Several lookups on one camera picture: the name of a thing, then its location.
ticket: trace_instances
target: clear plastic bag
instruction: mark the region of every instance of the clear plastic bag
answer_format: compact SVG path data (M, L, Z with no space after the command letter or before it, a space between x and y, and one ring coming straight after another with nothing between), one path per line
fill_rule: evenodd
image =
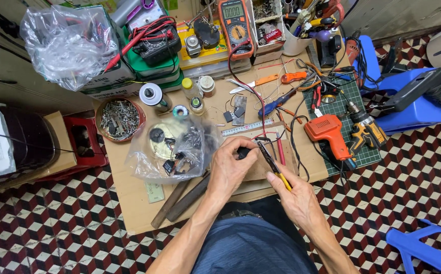
M102 6L30 8L20 34L36 72L73 91L99 75L119 53L116 32Z
M150 119L132 138L126 165L131 167L133 176L141 180L179 183L201 176L222 141L218 128L196 115ZM175 162L169 162L173 166L170 174L163 167L168 161Z

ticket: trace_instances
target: wall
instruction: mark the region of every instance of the wall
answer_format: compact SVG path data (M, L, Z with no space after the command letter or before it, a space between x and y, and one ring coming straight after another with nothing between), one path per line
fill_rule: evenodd
M27 9L24 3L21 0L0 0L0 13L19 24ZM48 6L42 0L28 1L27 3L37 8ZM22 40L13 40L24 46ZM0 45L29 58L26 51L2 37L0 37ZM0 82L0 102L41 114L50 114L57 110L63 114L76 113L91 109L94 101L81 93L69 91L57 84L45 81L41 75L35 72L29 62L2 49L0 49L0 79L17 82L17 84Z
M355 0L341 0L349 11ZM441 0L360 0L342 22L346 35L361 28L373 40L441 25Z

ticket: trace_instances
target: analog multimeter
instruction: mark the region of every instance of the analog multimeter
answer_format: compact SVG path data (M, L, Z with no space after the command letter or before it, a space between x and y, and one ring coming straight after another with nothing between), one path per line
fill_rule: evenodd
M251 57L254 46L244 0L220 0L218 3L218 14L229 54L237 45L248 41L248 39L248 45L251 45L250 48L242 47L238 49L232 54L231 60L235 61Z

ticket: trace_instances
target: pen holder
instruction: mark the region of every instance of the pen holder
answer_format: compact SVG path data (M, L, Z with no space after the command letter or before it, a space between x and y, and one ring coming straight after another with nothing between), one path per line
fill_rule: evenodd
M298 38L293 36L293 34L290 33L290 31L286 28L286 26L283 26L285 28L285 38L286 41L283 45L284 51L283 55L286 56L295 56L302 51L305 50L305 48L312 43L312 38Z

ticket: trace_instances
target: hand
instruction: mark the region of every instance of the hand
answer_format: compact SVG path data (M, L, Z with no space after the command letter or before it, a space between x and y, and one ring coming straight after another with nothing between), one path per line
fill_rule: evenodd
M279 194L281 205L290 220L308 235L316 233L321 228L328 228L329 224L320 208L312 185L293 174L284 165L277 162L277 166L291 184L292 191L286 189L283 181L272 172L266 173L266 179Z
M242 160L237 160L238 155L234 155L239 147L251 149L247 157ZM238 189L248 169L257 161L259 154L259 147L248 137L227 138L212 156L207 194L227 202L232 193Z

